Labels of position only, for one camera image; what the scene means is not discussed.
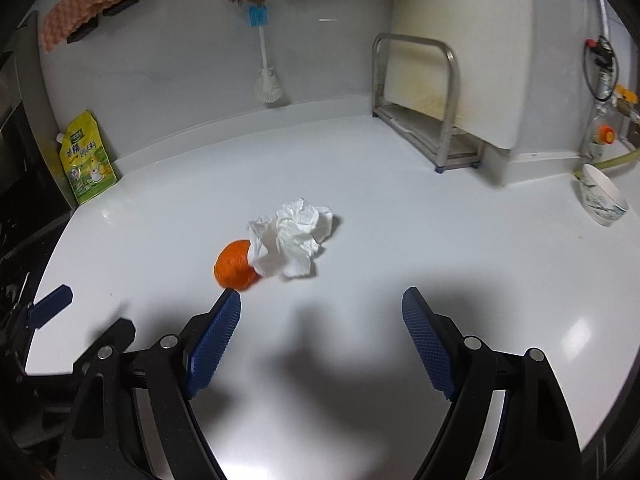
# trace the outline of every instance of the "green and yellow package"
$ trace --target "green and yellow package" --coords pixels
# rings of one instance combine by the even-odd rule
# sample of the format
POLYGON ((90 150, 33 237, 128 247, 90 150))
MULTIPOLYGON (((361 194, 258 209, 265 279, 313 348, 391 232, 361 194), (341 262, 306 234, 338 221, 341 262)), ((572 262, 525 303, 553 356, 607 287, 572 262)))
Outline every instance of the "green and yellow package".
POLYGON ((79 204, 116 183, 98 124, 88 111, 76 117, 66 129, 60 161, 79 204))

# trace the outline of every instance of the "stainless steel cutting board stand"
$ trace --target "stainless steel cutting board stand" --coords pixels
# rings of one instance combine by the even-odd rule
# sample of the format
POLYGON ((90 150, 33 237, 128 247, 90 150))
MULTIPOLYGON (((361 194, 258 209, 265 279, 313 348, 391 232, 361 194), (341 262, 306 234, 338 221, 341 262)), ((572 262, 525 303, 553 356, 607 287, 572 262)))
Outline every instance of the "stainless steel cutting board stand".
POLYGON ((484 142, 453 125, 460 96, 460 68, 456 56, 446 43, 417 36, 402 36, 383 32, 376 36, 372 52, 372 113, 414 145, 436 165, 436 172, 453 168, 477 168, 482 158, 484 142), (384 99, 385 83, 380 81, 380 46, 384 40, 435 46, 449 64, 447 101, 444 120, 416 112, 384 99))

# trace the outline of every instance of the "bowl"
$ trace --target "bowl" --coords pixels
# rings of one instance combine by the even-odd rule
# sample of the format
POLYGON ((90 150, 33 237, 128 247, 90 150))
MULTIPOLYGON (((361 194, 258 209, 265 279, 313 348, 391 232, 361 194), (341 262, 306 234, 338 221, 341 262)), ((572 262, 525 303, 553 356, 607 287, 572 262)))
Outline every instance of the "bowl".
POLYGON ((582 206, 598 224, 609 227, 629 209, 625 197, 611 179, 591 164, 582 167, 582 206))

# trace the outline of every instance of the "white paper tissue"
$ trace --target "white paper tissue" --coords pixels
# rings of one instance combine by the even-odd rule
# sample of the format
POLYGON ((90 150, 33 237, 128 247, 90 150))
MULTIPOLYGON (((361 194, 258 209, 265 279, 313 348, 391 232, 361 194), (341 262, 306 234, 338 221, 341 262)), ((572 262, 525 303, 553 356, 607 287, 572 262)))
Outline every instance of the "white paper tissue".
POLYGON ((331 234, 333 221, 328 207, 315 207, 299 198, 283 205, 274 217, 249 222, 249 265, 261 276, 308 276, 311 259, 331 234))

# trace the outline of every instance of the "table surface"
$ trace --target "table surface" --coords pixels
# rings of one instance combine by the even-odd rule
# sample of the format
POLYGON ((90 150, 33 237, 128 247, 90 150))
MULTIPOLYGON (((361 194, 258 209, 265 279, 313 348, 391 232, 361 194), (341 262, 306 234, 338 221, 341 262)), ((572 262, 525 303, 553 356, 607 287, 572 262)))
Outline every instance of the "table surface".
MULTIPOLYGON (((402 322, 409 286, 495 350, 542 348, 587 443, 640 342, 638 216, 597 225, 568 175, 495 189, 474 170, 436 174, 373 118, 226 140, 79 207, 38 291, 66 283, 74 300, 36 332, 27 371, 70 371, 119 316, 136 325, 130 349, 178 332, 222 292, 211 272, 222 248, 300 196, 336 215, 314 275, 242 293, 236 332, 192 401, 229 480, 413 477, 448 402, 402 322)), ((486 465, 498 397, 469 478, 486 465)), ((157 441, 150 450, 171 478, 157 441)))

